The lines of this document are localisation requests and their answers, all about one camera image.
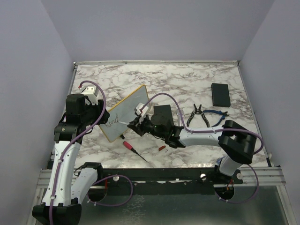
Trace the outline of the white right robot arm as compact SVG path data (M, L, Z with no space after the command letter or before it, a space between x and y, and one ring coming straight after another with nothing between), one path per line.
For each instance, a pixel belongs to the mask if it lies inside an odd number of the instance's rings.
M228 182L241 165L251 164L255 154L256 134L232 120L226 120L222 126L187 130L176 126L172 116L155 114L144 118L137 116L127 127L139 136L148 133L160 138L172 148L196 145L220 147L226 153L215 172L220 183Z

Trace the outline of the yellow framed whiteboard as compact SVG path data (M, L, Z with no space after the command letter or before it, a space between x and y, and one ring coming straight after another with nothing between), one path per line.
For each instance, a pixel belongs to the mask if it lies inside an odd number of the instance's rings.
M149 100L146 85L141 85L108 112L110 117L106 124L101 124L100 129L109 142L114 142L128 127L118 121L131 122L136 118L135 108L139 103L145 104Z

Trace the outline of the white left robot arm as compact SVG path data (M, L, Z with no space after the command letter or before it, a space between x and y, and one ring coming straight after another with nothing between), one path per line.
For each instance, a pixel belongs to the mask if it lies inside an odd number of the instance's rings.
M59 122L54 130L54 161L46 193L32 210L33 217L43 225L77 225L90 187L104 178L101 164L87 163L82 174L72 181L87 127L108 121L104 101L87 91L68 95L65 116L65 122Z

